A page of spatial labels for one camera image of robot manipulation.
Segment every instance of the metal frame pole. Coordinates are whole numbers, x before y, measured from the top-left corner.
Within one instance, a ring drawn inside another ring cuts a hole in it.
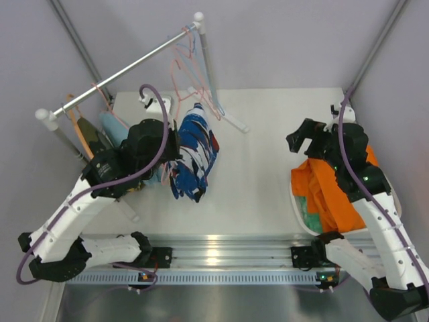
[[[58,123],[55,121],[55,117],[52,115],[52,112],[49,112],[47,109],[38,109],[35,113],[36,119],[41,121],[49,131],[56,135],[58,139],[61,140],[64,145],[69,148],[79,160],[82,160],[85,164],[88,163],[88,160],[79,151],[79,149],[67,138],[66,134],[60,129]]]
[[[195,25],[195,23],[193,23],[190,26],[190,29],[191,30],[197,29],[197,26]],[[136,68],[137,66],[139,66],[141,63],[145,62],[146,60],[148,60],[152,56],[155,56],[156,54],[160,53],[162,50],[170,47],[171,45],[173,45],[176,42],[178,42],[179,40],[181,40],[183,37],[186,36],[186,34],[187,34],[186,32],[180,32],[179,34],[177,34],[173,38],[167,40],[162,45],[159,45],[155,49],[151,50],[145,56],[139,58],[138,60],[136,60],[132,64],[128,65],[124,69],[117,72],[116,74],[113,74],[109,78],[106,78],[105,80],[99,82],[97,84],[98,88],[102,89],[105,86],[107,86],[108,84],[110,84],[111,82],[113,82],[113,81],[117,80],[118,78],[122,77],[123,75],[127,74],[129,71],[133,70],[134,68]],[[73,107],[80,104],[81,102],[83,102],[85,99],[89,98],[91,95],[95,94],[96,92],[97,92],[97,88],[91,87],[91,89],[87,90],[85,93],[79,95],[75,99],[73,99],[70,102],[68,102],[67,104],[65,104],[63,107],[57,109],[55,112],[53,112],[53,115],[55,117],[59,117],[62,114],[65,114],[67,111],[71,110]]]
[[[410,0],[398,0],[398,2],[396,3],[392,13],[389,16],[389,19],[387,19],[383,29],[381,30],[380,34],[375,40],[375,43],[371,51],[368,53],[368,56],[366,57],[364,63],[362,64],[362,67],[359,69],[359,72],[354,78],[353,83],[349,87],[353,91],[356,91],[356,88],[359,86],[363,77],[366,75],[367,71],[369,70],[369,67],[373,62],[375,56],[380,51],[380,48],[384,44],[384,41],[387,39],[388,35],[390,35],[391,31],[393,30],[393,27],[401,17],[402,13],[405,11],[406,5],[409,2]]]
[[[215,71],[213,69],[212,59],[211,59],[210,51],[208,49],[206,26],[204,23],[204,15],[202,14],[202,12],[195,13],[194,20],[196,23],[199,23],[198,33],[200,35],[201,50],[202,50],[202,55],[204,57],[204,64],[206,66],[208,85],[210,87],[213,103],[218,105],[219,100],[217,97]]]
[[[70,36],[70,39],[72,40],[74,46],[76,47],[78,53],[80,54],[80,57],[84,61],[86,68],[90,72],[93,80],[96,83],[101,81],[102,78],[101,78],[100,72],[98,71],[93,60],[89,56],[88,50],[86,50],[85,45],[83,44],[83,41],[80,39],[79,34],[74,28],[73,23],[71,22],[66,11],[64,10],[64,7],[62,6],[60,0],[48,0],[48,3],[50,4],[57,18],[60,20],[60,23],[63,25],[67,34]],[[107,89],[103,89],[103,92],[106,95],[106,98],[110,102],[112,95],[109,93]]]

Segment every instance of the black bracket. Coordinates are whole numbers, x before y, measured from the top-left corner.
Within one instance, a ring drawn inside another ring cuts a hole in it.
[[[322,290],[327,290],[330,286],[336,287],[340,282],[340,276],[337,272],[317,272],[316,280],[320,282],[319,285],[316,285]]]
[[[338,115],[340,114],[340,111],[337,111],[337,110],[335,109],[335,106],[334,106],[334,105],[331,105],[331,106],[330,106],[330,113],[331,113],[332,115],[338,116]]]
[[[144,268],[170,268],[173,249],[171,247],[153,247]]]
[[[294,268],[308,271],[315,267],[321,267],[311,246],[291,247],[290,251]]]

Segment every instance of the light blue cloth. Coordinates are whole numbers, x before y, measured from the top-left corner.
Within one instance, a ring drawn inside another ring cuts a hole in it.
[[[112,142],[114,147],[121,145],[122,141],[125,140],[128,136],[128,129],[117,120],[117,118],[109,112],[101,112],[99,114],[99,119],[101,126],[105,131],[110,142]]]

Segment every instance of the gray wall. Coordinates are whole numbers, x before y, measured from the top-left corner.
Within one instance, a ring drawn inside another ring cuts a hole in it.
[[[410,1],[355,94],[359,121],[429,263],[429,1]]]
[[[50,217],[76,182],[80,164],[34,111],[59,107],[68,92],[83,92],[91,79],[47,1],[2,1],[0,30],[0,320],[36,321],[48,284],[16,283],[23,255],[17,237]],[[97,97],[82,110],[100,106]]]
[[[219,88],[346,87],[387,18],[392,0],[63,1],[104,77],[206,15]],[[171,54],[113,85],[172,89]]]

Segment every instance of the white basket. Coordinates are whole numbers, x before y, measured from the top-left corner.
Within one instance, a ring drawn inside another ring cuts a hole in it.
[[[389,180],[387,180],[390,187],[391,187],[391,193],[393,195],[393,201],[395,203],[395,207],[396,207],[396,211],[397,211],[397,215],[399,217],[402,216],[402,207],[401,207],[401,203],[400,200],[398,199],[395,189],[393,189],[391,183]],[[300,225],[302,226],[302,229],[304,229],[307,233],[309,233],[310,235],[313,236],[317,236],[319,235],[319,233],[312,231],[310,228],[307,227],[307,225],[304,223],[304,220],[302,218],[302,209],[301,209],[301,205],[300,202],[298,201],[298,198],[294,196],[294,194],[292,193],[292,183],[289,182],[289,195],[290,195],[290,199],[292,202],[292,207],[294,208],[294,213],[296,216],[296,219],[298,220],[298,222],[300,223]],[[363,229],[357,229],[357,230],[353,230],[353,231],[349,231],[348,233],[342,233],[342,235],[344,235],[345,237],[351,239],[358,239],[358,238],[371,238],[369,231],[367,228],[363,228]]]

